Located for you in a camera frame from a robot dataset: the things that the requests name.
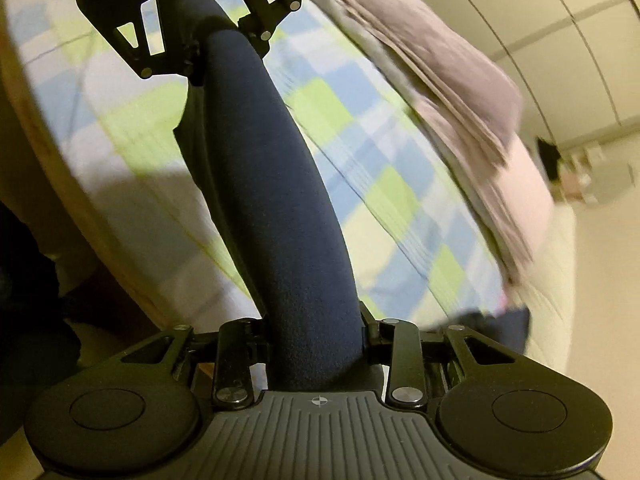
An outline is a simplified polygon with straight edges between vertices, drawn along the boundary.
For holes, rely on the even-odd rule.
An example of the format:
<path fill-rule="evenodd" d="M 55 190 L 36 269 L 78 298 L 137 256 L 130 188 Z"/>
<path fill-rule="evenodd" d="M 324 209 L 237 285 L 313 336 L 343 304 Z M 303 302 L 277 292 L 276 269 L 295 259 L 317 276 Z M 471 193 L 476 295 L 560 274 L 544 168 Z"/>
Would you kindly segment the navy blue garment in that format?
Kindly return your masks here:
<path fill-rule="evenodd" d="M 270 387 L 372 385 L 352 265 L 299 128 L 215 0 L 176 0 L 176 10 L 196 73 L 175 138 L 265 321 Z"/>

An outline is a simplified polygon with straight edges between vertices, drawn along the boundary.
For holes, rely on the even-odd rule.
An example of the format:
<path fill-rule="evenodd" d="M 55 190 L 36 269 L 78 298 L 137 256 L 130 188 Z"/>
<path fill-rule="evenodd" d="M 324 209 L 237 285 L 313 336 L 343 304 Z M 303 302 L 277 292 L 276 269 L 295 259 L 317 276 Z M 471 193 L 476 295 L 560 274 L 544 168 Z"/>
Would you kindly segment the checkered blue green bedsheet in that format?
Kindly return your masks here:
<path fill-rule="evenodd" d="M 257 311 L 174 138 L 188 84 L 139 78 L 75 0 L 1 0 L 15 99 L 64 206 L 145 313 L 210 332 Z M 359 297 L 430 326 L 499 313 L 499 263 L 407 103 L 318 6 L 278 28 L 267 70 L 340 220 Z"/>

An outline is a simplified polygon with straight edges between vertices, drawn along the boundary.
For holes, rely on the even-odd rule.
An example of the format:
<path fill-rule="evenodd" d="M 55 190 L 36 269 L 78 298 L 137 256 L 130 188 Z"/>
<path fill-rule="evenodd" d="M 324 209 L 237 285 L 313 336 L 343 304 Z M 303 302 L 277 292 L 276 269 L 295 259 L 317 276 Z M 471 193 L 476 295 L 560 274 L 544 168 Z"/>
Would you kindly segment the pink folded quilt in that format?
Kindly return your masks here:
<path fill-rule="evenodd" d="M 337 0 L 345 22 L 425 126 L 518 284 L 535 260 L 553 202 L 518 136 L 514 82 L 422 0 Z"/>

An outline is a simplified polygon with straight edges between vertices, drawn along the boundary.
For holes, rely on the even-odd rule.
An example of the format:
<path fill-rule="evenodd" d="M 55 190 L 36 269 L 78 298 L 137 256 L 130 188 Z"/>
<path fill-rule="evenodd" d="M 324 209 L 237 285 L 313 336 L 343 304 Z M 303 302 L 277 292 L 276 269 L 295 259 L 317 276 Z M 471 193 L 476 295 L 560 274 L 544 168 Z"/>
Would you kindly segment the cream wardrobe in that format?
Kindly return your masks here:
<path fill-rule="evenodd" d="M 520 87 L 521 134 L 560 148 L 639 130 L 639 0 L 423 0 Z"/>

